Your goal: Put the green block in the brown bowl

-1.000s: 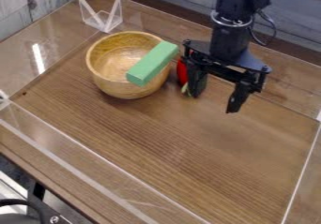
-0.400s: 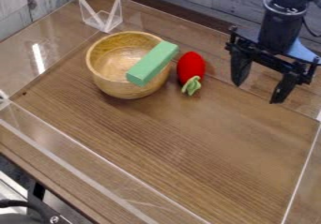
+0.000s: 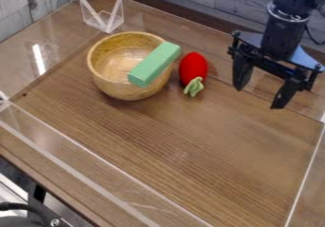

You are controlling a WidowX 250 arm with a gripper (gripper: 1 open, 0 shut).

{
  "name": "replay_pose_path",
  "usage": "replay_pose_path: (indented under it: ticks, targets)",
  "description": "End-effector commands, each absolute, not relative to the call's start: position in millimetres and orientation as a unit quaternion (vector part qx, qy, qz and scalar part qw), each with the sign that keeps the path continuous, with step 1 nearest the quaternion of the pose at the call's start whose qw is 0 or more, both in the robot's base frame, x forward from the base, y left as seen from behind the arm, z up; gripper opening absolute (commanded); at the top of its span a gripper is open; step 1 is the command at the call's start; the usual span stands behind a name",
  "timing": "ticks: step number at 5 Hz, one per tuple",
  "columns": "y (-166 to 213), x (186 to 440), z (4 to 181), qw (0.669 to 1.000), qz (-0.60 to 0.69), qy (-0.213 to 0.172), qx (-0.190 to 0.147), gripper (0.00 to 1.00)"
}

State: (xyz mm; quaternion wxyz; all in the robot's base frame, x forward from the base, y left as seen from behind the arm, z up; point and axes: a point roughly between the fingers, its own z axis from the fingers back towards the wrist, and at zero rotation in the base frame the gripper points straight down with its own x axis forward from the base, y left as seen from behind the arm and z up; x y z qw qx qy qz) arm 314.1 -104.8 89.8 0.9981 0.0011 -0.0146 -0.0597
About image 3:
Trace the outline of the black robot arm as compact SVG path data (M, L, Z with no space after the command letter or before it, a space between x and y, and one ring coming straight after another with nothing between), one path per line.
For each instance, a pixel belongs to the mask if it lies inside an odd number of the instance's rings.
M276 93L272 109L286 107L297 91L312 90L322 65L301 47L313 11L325 0L273 0L268 6L264 33L236 30L228 53L233 58L233 85L241 91L253 70L266 71L285 83Z

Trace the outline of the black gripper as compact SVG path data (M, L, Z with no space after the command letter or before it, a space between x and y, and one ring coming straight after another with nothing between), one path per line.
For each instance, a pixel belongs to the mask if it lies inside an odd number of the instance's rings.
M310 90L325 66L302 49L300 42L312 9L286 11L276 2L266 6L269 19L264 33L237 30L228 53L233 58L233 85L241 91L250 82L254 68L285 80L272 103L284 109L298 90Z

